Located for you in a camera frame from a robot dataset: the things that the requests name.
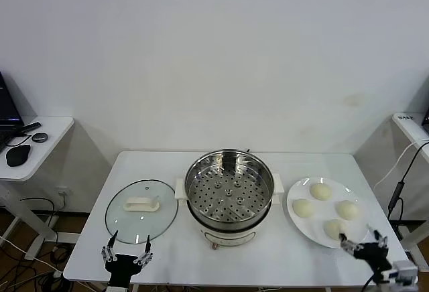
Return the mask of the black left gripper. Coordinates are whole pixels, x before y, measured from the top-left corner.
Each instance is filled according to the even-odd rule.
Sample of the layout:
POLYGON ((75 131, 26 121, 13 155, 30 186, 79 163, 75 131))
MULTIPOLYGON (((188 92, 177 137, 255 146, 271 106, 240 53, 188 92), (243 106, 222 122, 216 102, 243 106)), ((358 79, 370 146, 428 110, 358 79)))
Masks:
POLYGON ((125 254, 117 254, 113 250, 118 230, 110 237, 106 246, 101 249, 105 270, 110 274, 109 287, 128 287, 131 278, 141 272, 141 266, 146 266, 152 260, 150 235, 145 242, 145 250, 139 257, 125 254))

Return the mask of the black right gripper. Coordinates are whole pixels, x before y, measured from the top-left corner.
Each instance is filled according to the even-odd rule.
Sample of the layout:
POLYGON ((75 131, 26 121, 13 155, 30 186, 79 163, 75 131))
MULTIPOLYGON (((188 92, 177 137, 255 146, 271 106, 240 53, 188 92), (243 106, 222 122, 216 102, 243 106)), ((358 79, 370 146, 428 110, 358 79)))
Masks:
POLYGON ((374 273, 380 273, 392 269, 391 263, 387 259, 389 249, 387 247, 387 236, 383 236, 378 230, 367 226, 376 242, 357 244, 349 240, 345 233, 339 234, 341 248, 353 255, 356 259, 365 261, 374 273))

